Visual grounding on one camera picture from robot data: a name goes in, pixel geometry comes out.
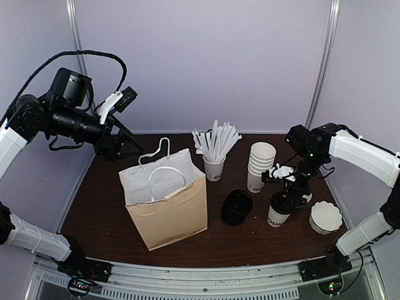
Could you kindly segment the brown paper bag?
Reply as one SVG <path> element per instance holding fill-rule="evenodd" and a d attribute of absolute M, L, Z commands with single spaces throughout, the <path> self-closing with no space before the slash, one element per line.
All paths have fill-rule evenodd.
<path fill-rule="evenodd" d="M 208 228 L 206 175 L 188 148 L 119 172 L 125 207 L 149 251 Z"/>

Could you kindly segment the black cup lid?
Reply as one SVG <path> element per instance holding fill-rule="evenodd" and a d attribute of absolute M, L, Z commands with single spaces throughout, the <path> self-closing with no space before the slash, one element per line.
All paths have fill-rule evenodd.
<path fill-rule="evenodd" d="M 291 214 L 294 210 L 293 200 L 283 191 L 276 192 L 272 195 L 270 206 L 279 214 Z"/>

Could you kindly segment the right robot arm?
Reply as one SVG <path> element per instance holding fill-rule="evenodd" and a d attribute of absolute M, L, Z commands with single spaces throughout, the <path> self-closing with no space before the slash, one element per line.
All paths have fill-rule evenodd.
<path fill-rule="evenodd" d="M 356 227 L 337 239 L 332 252 L 321 261 L 324 275 L 333 276 L 344 266 L 344 257 L 373 243 L 385 234 L 399 229 L 399 154 L 377 146 L 358 136 L 347 126 L 327 123 L 313 130 L 303 125 L 293 126 L 285 137 L 286 142 L 301 159 L 280 194 L 285 211 L 291 213 L 307 203 L 310 194 L 309 180 L 318 169 L 341 159 L 380 179 L 391 188 L 387 201 L 378 212 L 367 217 Z"/>

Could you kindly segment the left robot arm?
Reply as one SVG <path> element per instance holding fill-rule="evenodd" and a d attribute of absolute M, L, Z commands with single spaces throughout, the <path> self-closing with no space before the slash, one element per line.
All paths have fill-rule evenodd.
<path fill-rule="evenodd" d="M 94 152 L 109 162 L 140 156 L 144 148 L 134 134 L 116 117 L 137 97 L 131 87 L 117 89 L 101 104 L 98 114 L 81 109 L 85 96 L 94 97 L 91 78 L 72 70 L 57 71 L 49 91 L 41 97 L 17 97 L 1 121 L 1 174 L 5 175 L 18 154 L 39 133 L 46 138 L 64 136 L 74 141 L 72 149 L 92 144 Z M 71 236 L 53 234 L 13 214 L 1 206 L 1 244 L 10 244 L 49 256 L 59 269 L 83 278 L 92 266 Z"/>

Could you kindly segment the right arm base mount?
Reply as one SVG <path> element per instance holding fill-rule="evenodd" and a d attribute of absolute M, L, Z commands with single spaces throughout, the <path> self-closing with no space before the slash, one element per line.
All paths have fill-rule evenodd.
<path fill-rule="evenodd" d="M 303 282 L 316 281 L 319 291 L 329 297 L 338 296 L 342 292 L 343 272 L 353 268 L 348 258 L 337 260 L 326 256 L 305 259 L 297 266 Z"/>

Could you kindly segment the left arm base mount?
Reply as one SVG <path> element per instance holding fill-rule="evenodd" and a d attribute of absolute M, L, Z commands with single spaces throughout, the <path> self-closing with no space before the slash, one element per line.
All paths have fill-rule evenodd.
<path fill-rule="evenodd" d="M 112 265 L 108 262 L 83 258 L 77 261 L 57 261 L 57 270 L 69 276 L 67 291 L 81 299 L 92 291 L 100 291 L 108 283 Z"/>

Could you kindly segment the white paper coffee cup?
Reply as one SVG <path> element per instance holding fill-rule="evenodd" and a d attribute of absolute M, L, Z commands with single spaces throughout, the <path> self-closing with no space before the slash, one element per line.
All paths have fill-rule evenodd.
<path fill-rule="evenodd" d="M 283 214 L 277 212 L 272 206 L 270 206 L 267 214 L 267 223 L 274 228 L 279 228 L 286 222 L 290 215 L 290 213 Z"/>

